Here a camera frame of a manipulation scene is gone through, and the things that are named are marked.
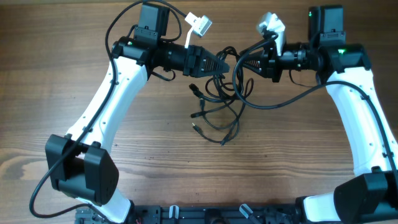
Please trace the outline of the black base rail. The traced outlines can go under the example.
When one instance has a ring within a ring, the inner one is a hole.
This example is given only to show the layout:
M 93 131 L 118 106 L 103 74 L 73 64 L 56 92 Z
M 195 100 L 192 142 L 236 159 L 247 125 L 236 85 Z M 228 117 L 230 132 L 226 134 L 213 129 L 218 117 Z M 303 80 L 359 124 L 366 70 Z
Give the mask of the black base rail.
M 239 207 L 136 206 L 128 223 L 306 223 L 293 204 L 252 207 L 245 215 Z

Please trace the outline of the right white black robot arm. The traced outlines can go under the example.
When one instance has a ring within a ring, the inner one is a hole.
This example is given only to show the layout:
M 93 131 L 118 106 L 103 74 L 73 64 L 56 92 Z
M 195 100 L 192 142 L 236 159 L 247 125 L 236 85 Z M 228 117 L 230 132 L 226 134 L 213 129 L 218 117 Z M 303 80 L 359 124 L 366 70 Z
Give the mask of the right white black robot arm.
M 313 70 L 341 116 L 351 147 L 354 178 L 334 191 L 268 206 L 268 223 L 369 223 L 397 218 L 397 141 L 377 98 L 369 57 L 347 44 L 343 8 L 308 10 L 308 42 L 289 44 L 276 14 L 264 14 L 256 29 L 263 40 L 242 51 L 238 68 L 278 82 L 283 71 Z

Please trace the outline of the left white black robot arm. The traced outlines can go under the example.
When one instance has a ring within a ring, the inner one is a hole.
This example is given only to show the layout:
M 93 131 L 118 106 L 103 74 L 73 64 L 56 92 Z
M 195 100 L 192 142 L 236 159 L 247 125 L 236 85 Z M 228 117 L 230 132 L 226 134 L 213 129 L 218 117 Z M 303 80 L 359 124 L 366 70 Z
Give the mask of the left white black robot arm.
M 139 22 L 128 35 L 106 46 L 107 74 L 89 106 L 64 136 L 45 145 L 52 187 L 76 198 L 107 223 L 134 223 L 134 204 L 118 190 L 119 171 L 110 152 L 130 104 L 157 67 L 201 78 L 226 73 L 229 66 L 203 47 L 167 39 L 169 14 L 203 36 L 209 18 L 185 14 L 165 1 L 142 1 Z

